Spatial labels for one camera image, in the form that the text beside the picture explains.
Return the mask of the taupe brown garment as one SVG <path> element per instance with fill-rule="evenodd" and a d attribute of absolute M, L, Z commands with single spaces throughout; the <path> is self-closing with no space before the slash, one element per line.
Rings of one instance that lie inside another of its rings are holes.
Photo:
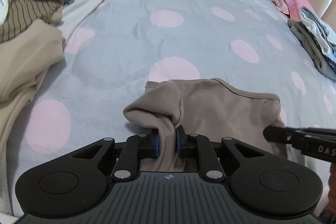
<path fill-rule="evenodd" d="M 157 129 L 159 157 L 146 159 L 141 170 L 181 172 L 195 170 L 193 160 L 177 156 L 175 130 L 205 135 L 211 141 L 230 136 L 287 157 L 283 144 L 269 143 L 263 136 L 267 126 L 284 127 L 276 94 L 243 91 L 222 79 L 149 81 L 145 92 L 123 110 L 125 118 L 138 126 Z"/>

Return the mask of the stack of folded clothes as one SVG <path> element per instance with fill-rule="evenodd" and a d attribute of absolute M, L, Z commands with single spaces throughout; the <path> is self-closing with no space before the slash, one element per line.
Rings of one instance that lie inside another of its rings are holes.
<path fill-rule="evenodd" d="M 302 6 L 299 19 L 288 19 L 291 32 L 307 51 L 315 68 L 335 80 L 335 32 L 311 9 Z"/>

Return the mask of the grey pink-dotted bed cover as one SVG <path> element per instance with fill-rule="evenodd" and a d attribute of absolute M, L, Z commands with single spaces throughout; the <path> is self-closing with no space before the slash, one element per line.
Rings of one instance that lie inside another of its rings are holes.
<path fill-rule="evenodd" d="M 268 0 L 105 0 L 74 30 L 7 141 L 9 215 L 19 176 L 109 136 L 141 129 L 123 109 L 148 81 L 220 78 L 280 98 L 290 127 L 335 127 L 335 82 L 319 73 Z"/>

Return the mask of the white fluffy garment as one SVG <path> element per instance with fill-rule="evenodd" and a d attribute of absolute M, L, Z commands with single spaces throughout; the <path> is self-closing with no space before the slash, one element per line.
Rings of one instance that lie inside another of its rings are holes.
<path fill-rule="evenodd" d="M 95 10 L 103 0 L 75 0 L 72 4 L 63 7 L 58 15 L 62 20 L 46 23 L 62 32 L 63 38 L 67 39 L 74 29 L 81 23 L 93 10 Z"/>

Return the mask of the beige folded garment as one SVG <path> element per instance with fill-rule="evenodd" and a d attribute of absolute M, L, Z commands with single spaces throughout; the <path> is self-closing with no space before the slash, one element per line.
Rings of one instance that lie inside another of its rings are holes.
<path fill-rule="evenodd" d="M 1 150 L 49 67 L 64 59 L 64 43 L 59 29 L 36 20 L 15 39 L 1 44 Z"/>

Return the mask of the brown striped garment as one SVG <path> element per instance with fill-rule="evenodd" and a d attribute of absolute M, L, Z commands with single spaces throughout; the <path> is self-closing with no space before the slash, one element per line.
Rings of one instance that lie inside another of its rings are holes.
<path fill-rule="evenodd" d="M 1 43 L 15 38 L 37 19 L 59 23 L 58 12 L 75 0 L 1 0 Z"/>

